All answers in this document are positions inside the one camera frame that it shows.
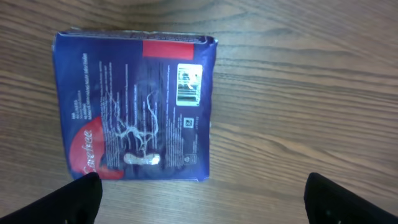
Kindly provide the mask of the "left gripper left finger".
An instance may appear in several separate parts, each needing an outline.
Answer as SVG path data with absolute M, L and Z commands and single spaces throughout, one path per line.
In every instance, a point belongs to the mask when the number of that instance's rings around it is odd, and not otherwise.
M 93 224 L 103 195 L 96 172 L 59 188 L 43 198 L 1 218 L 8 224 Z

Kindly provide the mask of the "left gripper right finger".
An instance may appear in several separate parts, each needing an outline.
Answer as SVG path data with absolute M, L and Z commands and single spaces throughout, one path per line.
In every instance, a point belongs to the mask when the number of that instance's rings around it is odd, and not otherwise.
M 319 173 L 309 174 L 304 192 L 309 224 L 397 224 L 397 217 Z

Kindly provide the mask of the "purple red soft package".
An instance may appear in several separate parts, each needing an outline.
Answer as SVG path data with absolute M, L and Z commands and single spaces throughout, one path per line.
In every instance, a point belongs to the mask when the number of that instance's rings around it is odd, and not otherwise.
M 208 179 L 217 46 L 195 34 L 56 34 L 53 67 L 72 177 Z

